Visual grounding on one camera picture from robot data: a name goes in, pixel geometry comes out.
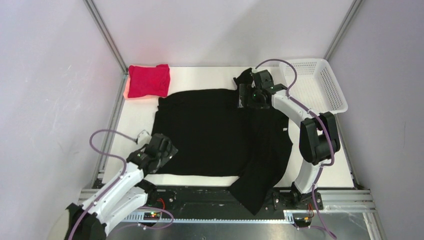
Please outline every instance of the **black cloth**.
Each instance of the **black cloth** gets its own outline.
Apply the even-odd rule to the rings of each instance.
[[[234,79],[251,84],[251,68]],[[237,108],[237,90],[205,89],[159,98],[152,133],[169,137],[178,153],[157,174],[240,176],[231,194],[257,214],[283,177],[292,151],[289,119],[271,109]]]

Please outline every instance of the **metal frame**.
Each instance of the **metal frame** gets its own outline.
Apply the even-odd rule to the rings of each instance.
[[[324,55],[325,60],[328,61],[332,57],[335,49],[339,46],[339,43],[342,40],[342,37],[348,31],[348,28],[351,25],[352,20],[357,15],[363,2],[364,0],[354,0],[352,2],[352,5],[350,5],[350,8],[347,11],[346,16],[344,16],[344,19],[341,22],[341,25],[338,28],[337,33],[335,34],[333,40],[331,41],[330,46],[327,49],[327,52]]]
[[[112,116],[109,121],[108,128],[115,130],[118,125],[118,121],[121,115],[122,107],[124,104],[124,98],[122,96],[124,89],[125,89],[125,80],[127,78],[128,74],[128,67],[122,58],[122,55],[120,54],[118,47],[116,46],[108,28],[106,27],[106,24],[96,7],[96,4],[93,0],[84,0],[88,11],[90,12],[91,16],[94,19],[95,24],[98,26],[100,33],[103,35],[104,40],[106,44],[109,46],[113,56],[115,57],[116,61],[119,64],[119,67],[121,68],[123,72],[123,79],[121,80],[121,84],[118,89],[115,105],[112,110]],[[327,61],[331,59],[332,55],[334,54],[336,48],[339,46],[339,43],[343,36],[346,34],[346,32],[349,29],[350,24],[352,23],[353,19],[357,15],[360,6],[364,0],[354,0],[346,13],[346,16],[344,17],[339,29],[337,30],[336,35],[334,36],[328,50],[325,53],[324,59]],[[109,152],[113,143],[114,136],[113,134],[107,134],[104,138],[101,150],[103,152]],[[356,185],[356,178],[355,178],[355,171],[352,167],[352,164],[349,160],[349,151],[345,147],[345,154],[346,159],[348,161],[351,174],[352,174],[352,180]],[[93,174],[92,180],[91,180],[91,186],[93,186],[94,182],[98,178],[102,178],[103,172],[106,165],[106,157],[100,156],[97,161],[96,169]],[[98,189],[83,189],[81,191],[79,201],[78,203],[82,203],[82,201],[88,199],[91,197],[94,193],[96,193]],[[371,195],[371,191],[369,190],[345,190],[345,189],[331,189],[331,190],[320,190],[322,197],[322,202],[324,204],[324,210],[320,211],[323,214],[332,214],[332,213],[362,213],[364,220],[366,222],[369,236],[372,240],[385,240],[387,237],[385,236],[385,233],[383,231],[383,227],[380,222],[379,215],[376,210],[375,203],[373,201],[373,197]],[[285,215],[287,220],[283,221],[274,221],[271,223],[291,223],[293,220],[293,214],[305,214],[307,213],[306,210],[286,210]],[[140,212],[135,211],[132,214],[130,214],[123,222],[139,222],[142,221],[140,219]],[[176,219],[175,222],[177,223],[245,223],[243,221],[205,221],[202,219]],[[252,220],[248,221],[249,223],[270,223],[263,220]]]
[[[84,3],[87,6],[87,9],[90,12],[91,16],[93,17],[95,24],[100,30],[101,35],[104,37],[104,41],[106,42],[106,44],[109,46],[110,50],[112,51],[112,54],[115,57],[116,61],[118,62],[119,67],[121,68],[122,72],[126,74],[128,71],[127,65],[125,64],[124,59],[122,58],[121,53],[119,52],[118,47],[115,44],[115,41],[112,38],[111,33],[106,27],[105,21],[103,21],[102,15],[100,15],[100,12],[97,9],[96,4],[94,3],[93,0],[84,0]]]

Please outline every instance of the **white table surface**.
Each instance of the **white table surface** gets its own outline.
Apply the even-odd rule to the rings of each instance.
[[[238,77],[247,67],[171,67],[168,94],[202,89],[231,89],[235,90],[234,77]],[[282,83],[278,67],[263,67],[272,74],[275,84]],[[119,118],[117,131],[136,138],[142,130],[152,132],[157,111],[158,97],[147,96],[143,99],[126,100]],[[288,123],[288,133],[293,147],[284,176],[276,187],[290,187],[299,174],[302,156],[299,152],[299,128],[291,120]],[[127,158],[140,148],[140,145],[127,139],[115,136],[110,153]],[[107,183],[122,167],[120,160],[109,158],[105,167],[103,183]],[[180,176],[172,174],[150,174],[146,180],[156,185],[181,186],[230,186],[238,176]],[[318,182],[319,187],[352,188],[354,187],[343,146],[335,154],[335,163],[325,167]]]

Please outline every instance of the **pink cloth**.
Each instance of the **pink cloth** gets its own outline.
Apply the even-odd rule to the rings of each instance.
[[[167,64],[156,67],[129,66],[129,76],[123,96],[128,99],[144,98],[147,95],[167,97],[170,86],[170,68]]]

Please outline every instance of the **red wire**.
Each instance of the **red wire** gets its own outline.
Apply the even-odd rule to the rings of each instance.
[[[162,209],[165,209],[165,201],[162,198],[159,198],[157,201],[162,202]]]
[[[312,212],[312,216],[311,216],[310,218],[313,218],[313,217],[315,216],[315,213],[314,213],[314,207],[312,206],[312,204],[311,204],[311,203],[309,203],[309,204],[307,205],[307,209],[308,209],[308,210],[310,210],[310,211]]]

